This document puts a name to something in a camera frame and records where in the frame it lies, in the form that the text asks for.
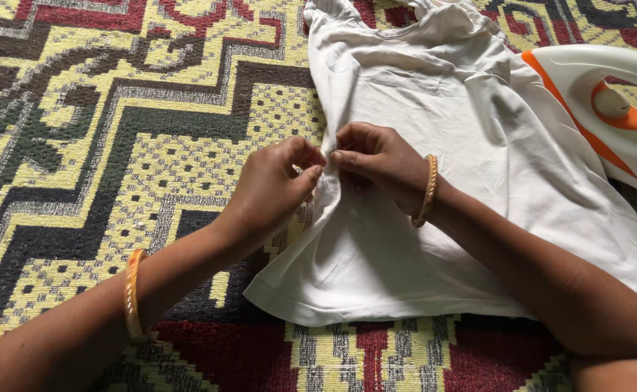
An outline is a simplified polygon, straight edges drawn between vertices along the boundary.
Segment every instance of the bracelet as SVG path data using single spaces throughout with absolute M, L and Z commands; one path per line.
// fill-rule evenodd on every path
M 149 336 L 142 332 L 140 313 L 137 311 L 137 269 L 140 261 L 146 257 L 147 252 L 144 249 L 133 250 L 128 258 L 128 270 L 125 272 L 125 325 L 133 343 L 143 343 L 149 339 Z
M 427 216 L 432 211 L 433 201 L 435 200 L 435 190 L 437 189 L 437 157 L 430 154 L 426 158 L 430 164 L 430 174 L 427 179 L 427 188 L 425 189 L 425 201 L 422 202 L 422 209 L 417 219 L 410 217 L 410 222 L 415 228 L 422 227 L 425 224 Z

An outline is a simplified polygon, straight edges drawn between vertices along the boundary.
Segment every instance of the t-shirt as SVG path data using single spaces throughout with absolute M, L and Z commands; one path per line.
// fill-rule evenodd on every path
M 349 121 L 395 128 L 440 174 L 523 229 L 637 292 L 637 215 L 540 76 L 466 0 L 412 0 L 418 23 L 380 31 L 348 0 L 309 0 L 309 68 L 336 149 Z M 244 295 L 306 326 L 446 313 L 531 317 L 436 227 L 414 229 L 382 192 L 329 166 L 310 228 Z

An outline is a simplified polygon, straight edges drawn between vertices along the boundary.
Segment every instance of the carpet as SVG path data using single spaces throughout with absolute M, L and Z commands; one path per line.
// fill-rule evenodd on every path
M 355 0 L 364 21 L 414 21 Z M 477 0 L 515 52 L 637 49 L 637 0 Z M 325 128 L 302 0 L 0 0 L 0 336 L 209 224 L 245 158 Z M 612 80 L 637 106 L 637 87 Z M 637 209 L 637 191 L 615 183 Z M 567 391 L 540 323 L 445 315 L 306 328 L 241 295 L 311 221 L 172 307 L 95 391 Z

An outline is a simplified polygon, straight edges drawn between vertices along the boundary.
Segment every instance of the patterned rug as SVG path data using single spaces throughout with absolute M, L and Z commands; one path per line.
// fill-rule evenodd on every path
M 381 29 L 414 22 L 355 0 Z M 516 52 L 637 49 L 637 0 L 479 0 Z M 302 0 L 0 0 L 0 336 L 209 224 L 249 152 L 320 143 Z M 637 106 L 637 87 L 619 84 Z M 637 209 L 637 191 L 616 184 Z M 311 220 L 175 305 L 109 391 L 567 391 L 539 323 L 447 315 L 306 328 L 241 292 Z

